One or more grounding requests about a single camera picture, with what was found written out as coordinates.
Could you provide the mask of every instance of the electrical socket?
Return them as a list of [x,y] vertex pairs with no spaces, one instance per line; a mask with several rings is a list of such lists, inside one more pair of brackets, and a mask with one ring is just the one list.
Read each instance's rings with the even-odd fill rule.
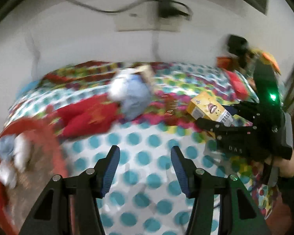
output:
[[182,16],[160,18],[156,25],[157,17],[157,3],[146,2],[128,11],[116,14],[114,23],[118,32],[148,30],[179,32],[181,22],[184,19]]

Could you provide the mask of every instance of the bed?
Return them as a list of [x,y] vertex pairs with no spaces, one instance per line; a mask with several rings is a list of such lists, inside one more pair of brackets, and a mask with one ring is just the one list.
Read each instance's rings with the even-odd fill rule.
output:
[[[156,91],[144,114],[131,122],[120,119],[108,133],[66,140],[62,144],[70,176],[94,167],[106,156],[111,145],[121,149],[110,192],[104,199],[97,199],[106,234],[185,233],[194,201],[187,199],[179,187],[170,160],[170,149],[174,145],[178,145],[197,167],[203,167],[212,175],[225,177],[237,173],[267,218],[274,206],[277,189],[259,182],[255,163],[218,152],[213,138],[196,128],[192,120],[179,116],[176,126],[163,122],[163,93],[171,93],[179,100],[180,112],[202,91],[216,96],[223,105],[238,102],[226,73],[216,67],[191,63],[149,64],[155,72]],[[136,65],[90,61],[53,71],[45,75],[35,89],[15,101],[5,126],[25,116],[43,117],[49,104],[58,109],[103,94],[117,70]],[[246,85],[249,99],[257,100],[246,79],[242,75],[239,78]],[[234,118],[236,126],[249,124],[237,115]],[[219,201],[219,196],[215,195],[211,234],[218,233]]]

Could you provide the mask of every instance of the yellow box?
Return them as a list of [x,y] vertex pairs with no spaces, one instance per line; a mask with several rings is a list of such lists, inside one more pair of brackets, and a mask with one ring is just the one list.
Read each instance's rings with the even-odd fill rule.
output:
[[225,126],[230,126],[233,122],[231,114],[205,91],[191,99],[187,112],[195,119],[202,117],[223,123]]

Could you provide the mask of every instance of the human hand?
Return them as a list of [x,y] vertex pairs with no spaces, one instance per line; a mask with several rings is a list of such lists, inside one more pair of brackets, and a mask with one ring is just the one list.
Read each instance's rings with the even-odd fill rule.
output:
[[[265,160],[265,163],[271,165],[271,156]],[[273,166],[280,168],[280,177],[294,177],[294,150],[292,151],[291,160],[286,160],[277,156],[274,157]]]

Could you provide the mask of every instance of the charger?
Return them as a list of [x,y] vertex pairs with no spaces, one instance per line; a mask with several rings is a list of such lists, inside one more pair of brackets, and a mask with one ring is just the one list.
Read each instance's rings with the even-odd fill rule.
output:
[[187,6],[185,4],[176,2],[174,0],[159,0],[158,1],[158,17],[159,18],[170,18],[170,17],[184,16],[187,18],[187,20],[190,20],[190,14],[185,13],[185,12],[180,11],[179,9],[175,8],[172,5],[173,3],[181,4],[187,8]]

